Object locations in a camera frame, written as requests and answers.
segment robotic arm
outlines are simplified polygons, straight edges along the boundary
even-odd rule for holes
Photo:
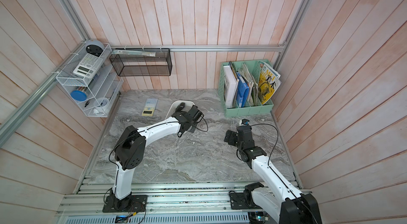
[[[255,146],[249,120],[241,120],[237,132],[228,130],[224,141],[229,145],[237,146],[241,160],[259,174],[269,187],[267,190],[261,183],[252,183],[245,186],[243,196],[230,194],[232,209],[235,206],[233,201],[243,198],[241,205],[245,204],[249,208],[261,207],[279,224],[322,223],[315,198],[311,194],[304,195],[294,187],[269,162],[269,157],[264,150]]]
[[[192,133],[195,131],[204,115],[193,103],[188,112],[182,111],[184,107],[185,102],[182,102],[169,118],[156,124],[137,129],[129,126],[125,129],[113,148],[117,165],[116,180],[105,201],[103,212],[126,211],[132,205],[131,181],[135,167],[143,160],[146,146],[170,134],[181,137],[187,130]]]

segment white calculator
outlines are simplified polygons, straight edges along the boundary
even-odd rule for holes
[[[93,78],[98,67],[100,58],[93,54],[86,54],[85,57],[79,62],[78,66],[74,69],[73,73],[78,76]]]
[[[147,98],[146,104],[144,105],[142,116],[153,116],[155,106],[157,105],[158,99]]]

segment black mesh basket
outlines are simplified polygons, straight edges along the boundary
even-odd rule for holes
[[[170,49],[167,48],[127,48],[155,52],[155,57],[138,56],[132,54],[112,54],[110,62],[119,76],[170,76],[173,65]]]

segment papers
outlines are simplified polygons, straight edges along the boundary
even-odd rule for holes
[[[249,72],[249,69],[247,68],[247,65],[245,63],[242,63],[240,69],[239,69],[240,74],[242,75],[243,79],[246,81],[247,86],[249,87],[249,98],[248,98],[248,103],[250,106],[256,106],[257,104],[257,83],[253,77],[253,75]]]

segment gray marble surface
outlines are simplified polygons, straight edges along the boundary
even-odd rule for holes
[[[158,98],[154,116],[141,116],[147,98]],[[171,104],[176,100],[191,100],[205,115],[208,132],[195,130],[186,132],[181,138],[175,134],[157,140],[146,147],[144,159],[135,168],[133,183],[177,183],[177,182],[227,182],[261,181],[246,163],[236,157],[236,147],[223,141],[228,129],[236,130],[240,119],[250,120],[250,124],[270,123],[270,114],[249,115],[226,118],[216,89],[204,90],[135,90],[122,96],[122,103],[98,153],[95,165],[90,172],[90,183],[114,183],[116,166],[109,162],[108,155],[115,146],[123,130],[133,125],[135,128],[151,125],[165,119]],[[202,121],[198,128],[206,130]],[[253,139],[267,155],[276,142],[276,130],[267,125],[253,127]],[[290,181],[294,180],[288,157],[278,140],[272,154],[273,164]]]

